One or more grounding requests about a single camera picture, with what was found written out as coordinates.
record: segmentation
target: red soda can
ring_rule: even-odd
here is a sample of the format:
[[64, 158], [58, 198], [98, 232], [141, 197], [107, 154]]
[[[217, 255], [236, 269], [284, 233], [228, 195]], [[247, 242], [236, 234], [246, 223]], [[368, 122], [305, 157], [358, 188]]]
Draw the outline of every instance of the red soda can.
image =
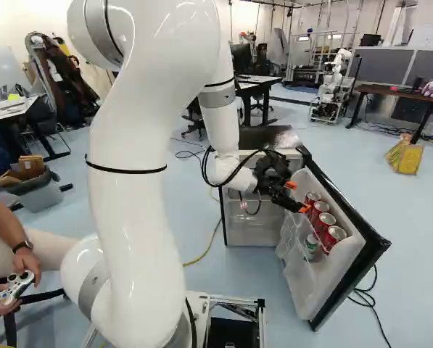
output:
[[331, 252], [332, 247], [334, 247], [335, 244], [339, 243], [340, 241], [343, 241], [347, 238], [347, 232], [343, 228], [340, 228], [339, 226], [331, 226], [327, 229], [326, 235], [324, 236], [324, 242], [323, 242], [323, 251], [326, 255], [329, 255], [329, 252]]
[[315, 221], [313, 225], [316, 234], [318, 235], [321, 243], [324, 244], [324, 239], [326, 238], [327, 229], [336, 224], [335, 217], [328, 212], [322, 212], [319, 218]]
[[322, 201], [315, 202], [315, 204], [311, 209], [311, 220], [310, 220], [313, 226], [315, 224], [315, 221], [319, 218], [319, 215], [322, 212], [329, 212], [329, 204]]
[[308, 210], [308, 212], [306, 213], [308, 220], [311, 221], [311, 213], [313, 212], [313, 205], [320, 200], [321, 200], [321, 195], [318, 192], [310, 191], [306, 194], [305, 204], [311, 206], [310, 210]]

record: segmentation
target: black table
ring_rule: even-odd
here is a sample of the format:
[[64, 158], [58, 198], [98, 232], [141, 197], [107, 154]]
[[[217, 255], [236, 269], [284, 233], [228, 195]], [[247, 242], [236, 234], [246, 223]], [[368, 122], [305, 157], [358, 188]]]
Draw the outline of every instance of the black table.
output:
[[256, 76], [243, 75], [236, 77], [239, 87], [236, 89], [236, 95], [242, 98], [244, 103], [244, 126], [251, 126], [252, 114], [252, 96], [263, 94], [263, 121], [261, 125], [270, 125], [277, 121], [276, 118], [268, 120], [269, 113], [269, 91], [272, 85], [282, 81], [282, 78], [276, 76]]
[[381, 86], [381, 85], [361, 85], [355, 88], [355, 91], [360, 92], [360, 96], [358, 97], [358, 103], [356, 104], [355, 110], [353, 112], [352, 120], [346, 126], [347, 129], [350, 129], [354, 125], [357, 125], [361, 119], [358, 118], [358, 114], [361, 110], [361, 105], [363, 104], [364, 97], [368, 94], [380, 94], [382, 96], [399, 96], [401, 98], [407, 99], [415, 99], [422, 100], [423, 102], [427, 102], [427, 111], [424, 115], [421, 124], [419, 125], [418, 130], [413, 134], [413, 138], [411, 139], [412, 144], [416, 144], [421, 136], [421, 132], [426, 126], [427, 120], [430, 115], [433, 113], [433, 98], [429, 98], [421, 95], [418, 92], [415, 93], [404, 93], [400, 91], [394, 91], [390, 89], [389, 86]]
[[36, 113], [38, 106], [44, 101], [40, 96], [28, 98], [26, 105], [15, 106], [20, 110], [12, 113], [0, 110], [0, 136], [7, 145], [8, 152], [13, 160], [17, 160], [20, 156], [26, 155], [26, 151], [21, 147], [19, 139], [15, 136], [12, 129], [13, 125], [18, 123], [20, 117], [27, 116], [29, 126], [33, 129], [36, 138], [41, 142], [42, 146], [48, 152], [49, 156], [44, 158], [44, 162], [52, 161], [60, 157], [65, 157], [71, 152], [55, 153], [45, 135], [42, 133], [38, 123], [32, 117], [28, 117], [31, 113]]

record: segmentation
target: game controller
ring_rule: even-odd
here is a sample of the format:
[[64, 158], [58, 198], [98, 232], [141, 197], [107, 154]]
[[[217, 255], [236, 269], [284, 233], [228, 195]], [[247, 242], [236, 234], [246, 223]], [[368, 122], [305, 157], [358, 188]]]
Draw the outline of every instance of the game controller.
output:
[[0, 291], [0, 305], [10, 305], [14, 300], [19, 299], [23, 292], [35, 280], [34, 273], [25, 270], [21, 275], [12, 273], [7, 277], [8, 288]]

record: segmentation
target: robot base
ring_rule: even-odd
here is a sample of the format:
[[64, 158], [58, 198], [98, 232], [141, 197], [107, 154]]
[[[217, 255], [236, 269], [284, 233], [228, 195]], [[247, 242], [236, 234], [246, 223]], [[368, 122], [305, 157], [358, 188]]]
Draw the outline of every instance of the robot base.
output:
[[[187, 292], [187, 299], [194, 315], [197, 348], [265, 348], [264, 299], [208, 295], [193, 291]], [[241, 320], [212, 316], [216, 307], [232, 312]], [[185, 311], [174, 337], [163, 348], [191, 348], [190, 328], [189, 315]], [[100, 346], [98, 336], [101, 334], [91, 326], [81, 348], [112, 347]]]

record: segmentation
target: open fridge door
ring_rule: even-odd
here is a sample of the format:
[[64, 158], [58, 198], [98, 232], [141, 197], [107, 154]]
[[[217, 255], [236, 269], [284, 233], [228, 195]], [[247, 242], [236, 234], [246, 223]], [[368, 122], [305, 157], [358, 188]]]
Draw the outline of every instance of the open fridge door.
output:
[[313, 330], [318, 330], [391, 243], [364, 220], [305, 147], [297, 150], [303, 155], [304, 168], [292, 177], [298, 185], [295, 199], [303, 202], [306, 193], [318, 192], [330, 206], [336, 225], [347, 233], [347, 238], [333, 246], [328, 255], [322, 252], [320, 242], [318, 251], [309, 260], [305, 240], [311, 233], [317, 233], [306, 215], [286, 212], [276, 253], [282, 260], [297, 314], [308, 320]]

